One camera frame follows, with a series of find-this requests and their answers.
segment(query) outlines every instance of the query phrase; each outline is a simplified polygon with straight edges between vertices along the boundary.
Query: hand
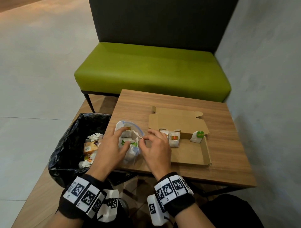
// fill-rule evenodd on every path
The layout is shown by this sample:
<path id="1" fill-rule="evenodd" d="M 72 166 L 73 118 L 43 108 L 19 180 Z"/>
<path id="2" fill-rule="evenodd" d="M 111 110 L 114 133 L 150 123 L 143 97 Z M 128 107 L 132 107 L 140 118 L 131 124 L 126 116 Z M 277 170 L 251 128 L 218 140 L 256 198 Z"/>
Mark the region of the hand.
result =
<path id="1" fill-rule="evenodd" d="M 107 129 L 87 174 L 100 181 L 104 181 L 122 159 L 124 159 L 131 143 L 128 141 L 119 149 L 118 139 L 126 130 L 127 127 L 122 127 L 114 133 L 113 128 Z"/>
<path id="2" fill-rule="evenodd" d="M 171 148 L 164 133 L 154 129 L 149 129 L 147 132 L 150 134 L 140 139 L 139 147 L 147 166 L 157 181 L 159 181 L 162 177 L 171 172 Z M 152 142 L 151 148 L 146 147 L 144 140 L 150 140 Z"/>

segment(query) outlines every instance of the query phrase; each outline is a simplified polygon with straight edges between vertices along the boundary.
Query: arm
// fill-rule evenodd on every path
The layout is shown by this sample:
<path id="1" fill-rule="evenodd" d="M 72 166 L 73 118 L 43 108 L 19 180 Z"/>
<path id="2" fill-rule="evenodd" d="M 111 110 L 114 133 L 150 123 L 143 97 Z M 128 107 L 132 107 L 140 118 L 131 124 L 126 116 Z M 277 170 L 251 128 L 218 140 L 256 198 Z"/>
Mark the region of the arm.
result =
<path id="1" fill-rule="evenodd" d="M 144 136 L 143 139 L 140 140 L 139 146 L 149 169 L 156 180 L 159 181 L 162 177 L 171 172 L 171 148 L 164 133 L 153 129 L 149 129 L 148 133 L 150 133 L 150 135 Z M 146 147 L 144 140 L 150 140 L 152 142 L 151 148 Z M 175 221 L 179 228 L 215 228 L 195 203 L 177 214 Z"/>
<path id="2" fill-rule="evenodd" d="M 122 132 L 126 130 L 127 127 L 120 128 L 116 132 L 114 132 L 113 128 L 106 131 L 93 165 L 86 174 L 102 182 L 105 181 L 111 171 L 124 159 L 130 147 L 130 142 L 126 142 L 121 149 L 118 148 L 118 139 Z M 45 228 L 80 228 L 83 223 L 82 219 L 69 219 L 58 211 L 46 224 Z"/>

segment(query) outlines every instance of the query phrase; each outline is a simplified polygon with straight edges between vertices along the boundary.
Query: person's left hand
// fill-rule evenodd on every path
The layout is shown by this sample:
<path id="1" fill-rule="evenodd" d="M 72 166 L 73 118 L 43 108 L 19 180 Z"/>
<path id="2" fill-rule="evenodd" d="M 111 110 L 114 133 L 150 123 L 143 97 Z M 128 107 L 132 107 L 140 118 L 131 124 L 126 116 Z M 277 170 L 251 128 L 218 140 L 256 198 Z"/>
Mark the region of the person's left hand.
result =
<path id="1" fill-rule="evenodd" d="M 86 174 L 100 181 L 104 181 L 107 178 L 111 171 L 124 159 L 126 152 L 130 148 L 131 143 L 129 141 L 122 148 L 118 148 L 118 139 L 126 130 L 127 127 L 122 127 L 116 132 L 114 132 L 113 128 L 107 129 L 98 147 L 93 164 Z"/>

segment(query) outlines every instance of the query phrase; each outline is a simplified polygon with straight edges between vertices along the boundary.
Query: open cardboard box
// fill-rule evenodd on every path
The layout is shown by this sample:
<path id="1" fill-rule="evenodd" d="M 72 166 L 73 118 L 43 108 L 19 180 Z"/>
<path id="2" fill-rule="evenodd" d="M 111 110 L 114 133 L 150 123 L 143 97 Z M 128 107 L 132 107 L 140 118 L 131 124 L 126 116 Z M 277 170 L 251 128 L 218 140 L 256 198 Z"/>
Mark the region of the open cardboard box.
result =
<path id="1" fill-rule="evenodd" d="M 195 165 L 211 165 L 206 136 L 209 133 L 204 120 L 198 118 L 202 112 L 152 107 L 154 114 L 149 115 L 148 127 L 152 129 L 181 130 L 179 147 L 172 147 L 171 162 Z M 191 142 L 192 134 L 203 131 L 201 143 Z"/>

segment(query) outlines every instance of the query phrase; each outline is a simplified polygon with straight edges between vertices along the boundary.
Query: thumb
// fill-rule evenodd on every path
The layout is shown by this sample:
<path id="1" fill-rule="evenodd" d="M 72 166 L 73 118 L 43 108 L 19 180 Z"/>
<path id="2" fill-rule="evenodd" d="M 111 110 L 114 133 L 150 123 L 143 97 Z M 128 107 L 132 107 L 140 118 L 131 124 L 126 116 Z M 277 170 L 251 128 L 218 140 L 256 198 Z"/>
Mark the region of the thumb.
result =
<path id="1" fill-rule="evenodd" d="M 131 145 L 131 142 L 127 141 L 127 142 L 125 142 L 125 144 L 123 145 L 123 147 L 120 149 L 120 153 L 122 154 L 123 157 L 126 155 L 126 152 L 130 148 L 130 145 Z"/>
<path id="2" fill-rule="evenodd" d="M 145 154 L 149 151 L 149 148 L 146 147 L 144 139 L 139 140 L 139 147 L 141 149 L 142 154 Z"/>

